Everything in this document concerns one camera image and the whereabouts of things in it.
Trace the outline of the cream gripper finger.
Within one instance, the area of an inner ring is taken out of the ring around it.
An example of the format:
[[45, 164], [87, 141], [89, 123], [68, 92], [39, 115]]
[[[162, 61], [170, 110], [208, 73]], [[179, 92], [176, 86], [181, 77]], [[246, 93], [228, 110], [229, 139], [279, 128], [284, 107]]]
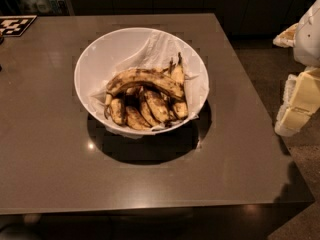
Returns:
[[298, 133], [320, 108], [320, 68], [307, 67], [298, 76], [290, 74], [285, 82], [275, 132], [290, 137]]
[[294, 46], [294, 37], [296, 33], [296, 29], [298, 24], [295, 23], [291, 25], [289, 28], [281, 32], [273, 39], [273, 44], [282, 47], [282, 48], [289, 48]]

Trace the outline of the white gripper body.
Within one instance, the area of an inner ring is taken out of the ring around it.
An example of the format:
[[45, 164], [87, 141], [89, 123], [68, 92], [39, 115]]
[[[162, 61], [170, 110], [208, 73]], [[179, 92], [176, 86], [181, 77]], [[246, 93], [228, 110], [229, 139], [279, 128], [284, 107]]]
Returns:
[[297, 62], [320, 67], [320, 0], [316, 0], [299, 20], [293, 52]]

